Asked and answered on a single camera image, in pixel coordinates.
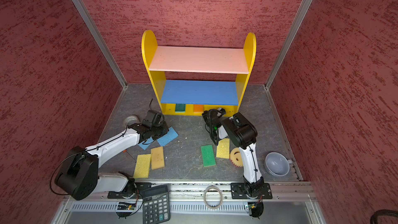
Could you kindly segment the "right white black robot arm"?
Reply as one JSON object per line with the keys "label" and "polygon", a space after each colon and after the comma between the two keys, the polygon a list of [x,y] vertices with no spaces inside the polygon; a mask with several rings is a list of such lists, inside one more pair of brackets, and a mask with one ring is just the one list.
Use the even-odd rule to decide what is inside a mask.
{"label": "right white black robot arm", "polygon": [[255,198],[264,186],[256,155],[258,132],[240,112],[223,119],[225,114],[226,110],[223,108],[204,111],[202,117],[205,128],[215,145],[218,145],[222,138],[229,138],[239,149],[244,168],[244,192],[248,197]]}

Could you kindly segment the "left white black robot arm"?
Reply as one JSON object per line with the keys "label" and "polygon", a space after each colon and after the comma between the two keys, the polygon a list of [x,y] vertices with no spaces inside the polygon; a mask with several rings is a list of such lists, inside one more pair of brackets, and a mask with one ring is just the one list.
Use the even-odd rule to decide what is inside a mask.
{"label": "left white black robot arm", "polygon": [[124,131],[96,145],[86,148],[76,146],[53,172],[50,184],[55,184],[75,200],[83,200],[98,192],[113,192],[128,199],[138,197],[132,176],[123,173],[100,173],[108,160],[141,144],[148,139],[157,140],[169,128],[161,112],[149,110],[142,122],[128,122]]}

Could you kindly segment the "dark green scouring sponge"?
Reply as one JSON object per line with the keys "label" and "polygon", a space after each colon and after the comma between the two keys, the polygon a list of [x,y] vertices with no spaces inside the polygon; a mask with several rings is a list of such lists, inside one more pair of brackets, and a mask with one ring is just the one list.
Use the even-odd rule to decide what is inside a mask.
{"label": "dark green scouring sponge", "polygon": [[175,105],[175,112],[176,113],[184,113],[186,111],[186,105],[185,104],[176,104]]}

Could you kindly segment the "orange sponge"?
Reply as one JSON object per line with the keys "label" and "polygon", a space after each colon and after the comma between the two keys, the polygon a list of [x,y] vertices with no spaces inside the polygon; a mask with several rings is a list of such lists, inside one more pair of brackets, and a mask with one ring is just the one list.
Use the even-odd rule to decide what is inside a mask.
{"label": "orange sponge", "polygon": [[202,114],[204,112],[204,105],[195,104],[193,106],[193,112]]}

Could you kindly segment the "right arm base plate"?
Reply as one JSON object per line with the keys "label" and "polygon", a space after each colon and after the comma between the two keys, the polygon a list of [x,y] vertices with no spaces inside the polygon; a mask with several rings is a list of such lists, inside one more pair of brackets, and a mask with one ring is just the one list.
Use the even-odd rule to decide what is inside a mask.
{"label": "right arm base plate", "polygon": [[273,198],[271,187],[269,183],[265,183],[261,190],[260,193],[257,193],[254,197],[249,197],[244,188],[244,183],[231,183],[231,195],[232,199],[263,199],[263,200],[270,200]]}

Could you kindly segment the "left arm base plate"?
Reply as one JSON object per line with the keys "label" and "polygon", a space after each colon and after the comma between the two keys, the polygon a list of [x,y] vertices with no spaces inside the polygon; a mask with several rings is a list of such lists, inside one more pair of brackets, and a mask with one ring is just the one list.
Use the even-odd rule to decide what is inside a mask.
{"label": "left arm base plate", "polygon": [[138,193],[142,193],[144,190],[149,189],[152,183],[128,183],[127,189],[122,192],[110,191],[107,195],[108,199],[136,199]]}

